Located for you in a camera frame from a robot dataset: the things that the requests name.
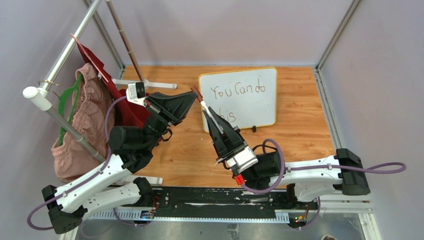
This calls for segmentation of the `brown marker cap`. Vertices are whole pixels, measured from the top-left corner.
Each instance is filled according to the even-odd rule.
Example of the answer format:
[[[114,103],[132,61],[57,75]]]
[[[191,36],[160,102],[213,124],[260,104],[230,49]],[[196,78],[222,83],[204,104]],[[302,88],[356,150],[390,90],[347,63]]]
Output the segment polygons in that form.
[[[203,96],[201,95],[201,93],[200,93],[200,91],[195,87],[195,86],[192,86],[191,88],[190,88],[194,93],[196,93],[196,99],[199,101],[199,102],[202,102],[203,101]]]

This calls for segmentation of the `brown whiteboard marker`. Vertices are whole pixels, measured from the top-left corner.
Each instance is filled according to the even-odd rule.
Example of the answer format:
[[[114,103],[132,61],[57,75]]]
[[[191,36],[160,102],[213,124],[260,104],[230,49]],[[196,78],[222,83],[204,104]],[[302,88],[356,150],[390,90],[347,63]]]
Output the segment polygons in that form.
[[[218,124],[218,122],[215,119],[215,117],[213,116],[210,108],[207,106],[207,104],[205,103],[205,101],[203,99],[200,101],[200,105],[201,105],[203,111],[205,112],[205,114],[207,116],[209,116],[210,120],[212,121],[213,125],[217,128],[218,132],[221,135],[223,135],[224,134],[224,131],[223,131],[222,127]]]

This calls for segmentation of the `yellow-framed whiteboard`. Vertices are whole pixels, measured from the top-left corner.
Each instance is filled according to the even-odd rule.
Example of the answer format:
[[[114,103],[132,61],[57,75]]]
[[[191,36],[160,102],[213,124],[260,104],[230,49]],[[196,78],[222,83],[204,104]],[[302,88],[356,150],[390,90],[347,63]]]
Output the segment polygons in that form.
[[[277,119],[275,67],[205,73],[199,91],[206,105],[233,127],[250,129],[274,125]]]

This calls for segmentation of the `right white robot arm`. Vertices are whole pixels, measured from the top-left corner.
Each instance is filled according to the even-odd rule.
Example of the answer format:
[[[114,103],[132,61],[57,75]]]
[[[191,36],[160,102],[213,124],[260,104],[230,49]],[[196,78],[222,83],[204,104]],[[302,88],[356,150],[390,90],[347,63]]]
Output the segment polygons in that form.
[[[231,171],[233,179],[246,191],[267,194],[285,185],[285,201],[292,209],[336,191],[345,196],[366,196],[371,192],[361,159],[346,148],[338,148],[335,155],[324,158],[287,163],[275,140],[265,139],[261,145],[263,153],[256,154],[240,129],[211,107],[204,106],[202,111],[217,164]]]

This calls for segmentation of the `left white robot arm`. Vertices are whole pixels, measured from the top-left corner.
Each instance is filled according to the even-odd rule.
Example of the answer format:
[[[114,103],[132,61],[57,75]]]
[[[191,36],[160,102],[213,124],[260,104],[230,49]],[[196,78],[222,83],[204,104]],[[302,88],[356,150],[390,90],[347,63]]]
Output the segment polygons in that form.
[[[142,207],[153,201],[149,181],[137,177],[121,187],[109,186],[146,167],[153,149],[187,116],[197,94],[188,91],[176,95],[159,92],[143,96],[127,94],[125,99],[147,109],[149,116],[142,127],[114,126],[108,135],[109,155],[105,162],[76,180],[60,187],[42,190],[51,228],[56,234],[67,233],[84,220],[104,210],[138,203]]]

